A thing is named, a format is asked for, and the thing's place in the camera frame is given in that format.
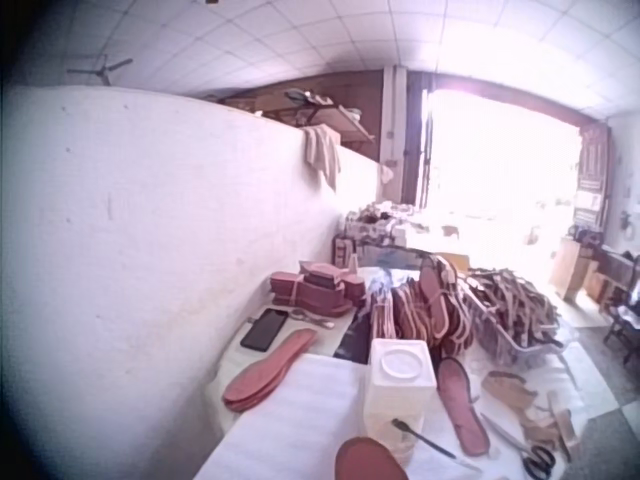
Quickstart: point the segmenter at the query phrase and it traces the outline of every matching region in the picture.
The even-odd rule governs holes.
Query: chair
[[[631,281],[627,290],[626,298],[618,304],[610,304],[607,308],[609,316],[613,320],[613,324],[607,335],[604,337],[604,343],[613,335],[627,349],[623,364],[626,365],[631,357],[640,355],[640,278],[638,278],[638,268],[640,265],[640,255],[638,255],[633,263],[633,271]]]

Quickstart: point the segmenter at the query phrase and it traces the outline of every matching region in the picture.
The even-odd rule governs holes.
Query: towel
[[[327,184],[335,191],[340,173],[340,156],[338,144],[334,139],[335,132],[326,125],[303,127],[302,130],[307,140],[305,148],[307,162],[324,174]]]

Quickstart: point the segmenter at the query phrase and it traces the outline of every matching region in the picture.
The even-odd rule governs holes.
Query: leather scrap
[[[533,405],[538,392],[525,387],[526,380],[509,372],[491,371],[482,380],[482,389],[511,408],[518,416],[527,441],[556,450],[560,434],[553,418],[545,422],[531,420],[526,410]]]

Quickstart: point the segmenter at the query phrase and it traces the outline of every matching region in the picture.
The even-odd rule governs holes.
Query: wooden door
[[[580,128],[582,148],[578,165],[574,223],[602,228],[607,213],[611,131],[604,123]]]

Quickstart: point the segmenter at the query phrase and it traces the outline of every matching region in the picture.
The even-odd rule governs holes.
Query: glue container
[[[422,340],[375,339],[364,386],[364,429],[401,464],[416,439],[391,424],[398,418],[422,431],[425,412],[437,388],[427,344]]]

